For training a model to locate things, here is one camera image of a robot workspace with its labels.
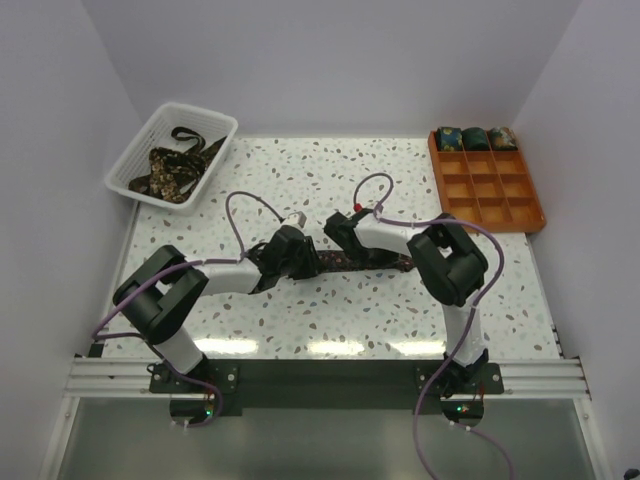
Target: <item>laundry basket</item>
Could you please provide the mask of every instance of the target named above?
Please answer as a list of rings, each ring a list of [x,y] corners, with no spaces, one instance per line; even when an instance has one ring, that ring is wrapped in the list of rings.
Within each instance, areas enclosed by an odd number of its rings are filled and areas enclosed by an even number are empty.
[[[171,137],[171,131],[175,127],[195,130],[204,137],[207,147],[225,136],[227,139],[185,202],[171,203],[129,190],[131,180],[150,173],[149,151],[152,148],[165,147],[179,151],[185,151],[188,148],[185,147],[184,142],[178,142]],[[131,141],[105,178],[105,183],[109,189],[125,197],[166,208],[178,214],[190,215],[227,157],[231,140],[237,129],[238,121],[233,117],[191,105],[165,103],[155,111]]]

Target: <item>rolled dark green cloth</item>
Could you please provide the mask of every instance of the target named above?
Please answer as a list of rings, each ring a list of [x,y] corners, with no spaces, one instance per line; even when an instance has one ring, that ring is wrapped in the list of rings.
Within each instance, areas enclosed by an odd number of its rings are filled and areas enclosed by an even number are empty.
[[[436,131],[436,145],[441,152],[462,150],[462,130],[453,127],[440,127]]]
[[[489,130],[489,141],[494,150],[517,150],[518,143],[513,131],[508,127],[495,127]]]
[[[487,132],[480,127],[471,127],[463,130],[462,143],[464,144],[465,150],[472,152],[491,150]]]

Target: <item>white table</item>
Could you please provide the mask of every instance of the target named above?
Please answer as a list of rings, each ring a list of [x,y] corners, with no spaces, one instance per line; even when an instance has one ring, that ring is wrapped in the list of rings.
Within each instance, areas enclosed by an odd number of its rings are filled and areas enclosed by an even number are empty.
[[[396,189],[385,216],[429,219],[441,213],[426,139],[402,138],[237,138],[189,217],[141,205],[121,280],[158,247],[172,244],[196,257],[238,255],[224,212],[228,192],[247,190],[286,214],[303,210],[306,231],[318,250],[337,249],[323,233],[337,209],[351,211],[356,184],[385,171]],[[375,179],[362,189],[362,204],[373,204],[386,189]],[[268,239],[276,220],[258,203],[233,200],[234,218],[245,243]],[[484,336],[493,360],[557,359],[559,348],[534,259],[524,234],[497,235],[506,265],[501,280],[481,306]],[[497,255],[474,236],[489,260]],[[334,273],[293,282],[259,295],[201,298],[185,326],[212,357],[235,358],[442,358],[446,334],[442,309],[420,284],[417,271]],[[120,316],[110,332],[132,327]],[[104,358],[149,358],[135,339],[106,343]]]

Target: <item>gray floor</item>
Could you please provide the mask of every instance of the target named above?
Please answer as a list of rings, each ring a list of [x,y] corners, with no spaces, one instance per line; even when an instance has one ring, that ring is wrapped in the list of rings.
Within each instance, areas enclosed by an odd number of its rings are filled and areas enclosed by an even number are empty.
[[[510,452],[519,480],[593,479],[571,401],[486,403],[479,429]],[[490,444],[424,416],[423,448],[442,479],[507,479]],[[428,478],[404,411],[245,410],[171,429],[166,400],[83,400],[61,479]]]

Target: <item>wall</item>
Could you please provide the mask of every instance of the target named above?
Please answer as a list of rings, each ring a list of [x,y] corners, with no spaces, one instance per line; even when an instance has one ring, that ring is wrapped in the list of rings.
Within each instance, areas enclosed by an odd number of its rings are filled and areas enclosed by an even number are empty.
[[[167,100],[245,133],[510,124],[579,0],[83,0],[141,118]]]
[[[640,3],[584,0],[514,127],[548,225],[533,247],[616,478],[640,467]]]
[[[0,0],[0,478],[35,478],[130,204],[106,169],[140,126],[82,5]]]

